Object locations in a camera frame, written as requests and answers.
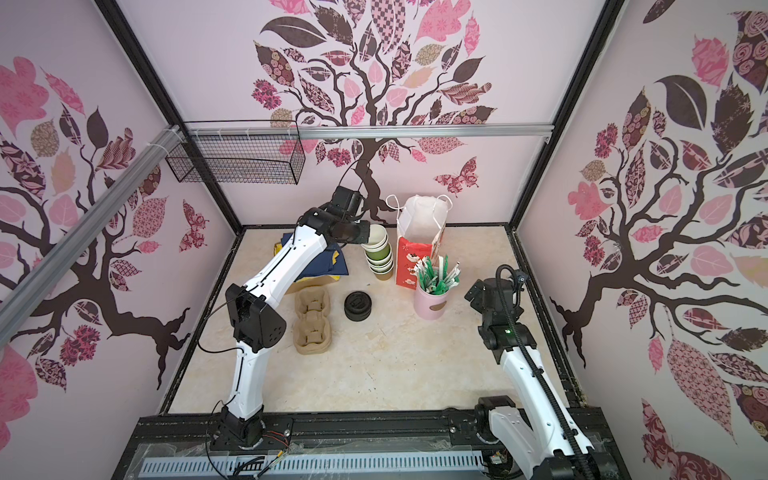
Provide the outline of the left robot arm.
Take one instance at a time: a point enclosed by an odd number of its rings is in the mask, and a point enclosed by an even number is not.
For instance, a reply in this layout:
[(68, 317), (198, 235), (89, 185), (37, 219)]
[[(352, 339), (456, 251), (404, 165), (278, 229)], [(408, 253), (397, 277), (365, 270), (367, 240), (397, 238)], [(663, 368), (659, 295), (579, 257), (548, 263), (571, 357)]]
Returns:
[(261, 442), (268, 360), (287, 327), (277, 308), (299, 275), (329, 246), (369, 240), (370, 223), (362, 219), (363, 203), (359, 191), (338, 186), (328, 202), (300, 216), (286, 245), (259, 273), (225, 292), (236, 361), (219, 431), (230, 443), (252, 448)]

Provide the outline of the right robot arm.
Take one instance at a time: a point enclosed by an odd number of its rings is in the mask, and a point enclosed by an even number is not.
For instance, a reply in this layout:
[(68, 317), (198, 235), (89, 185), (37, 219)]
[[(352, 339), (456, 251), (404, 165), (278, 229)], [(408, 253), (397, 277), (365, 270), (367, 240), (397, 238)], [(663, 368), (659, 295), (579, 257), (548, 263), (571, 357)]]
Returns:
[(616, 460), (593, 445), (555, 393), (537, 344), (520, 322), (527, 280), (524, 271), (502, 264), (465, 295), (481, 314), (484, 346), (522, 401), (518, 407), (501, 396), (480, 398), (478, 434), (500, 442), (526, 479), (619, 479)]

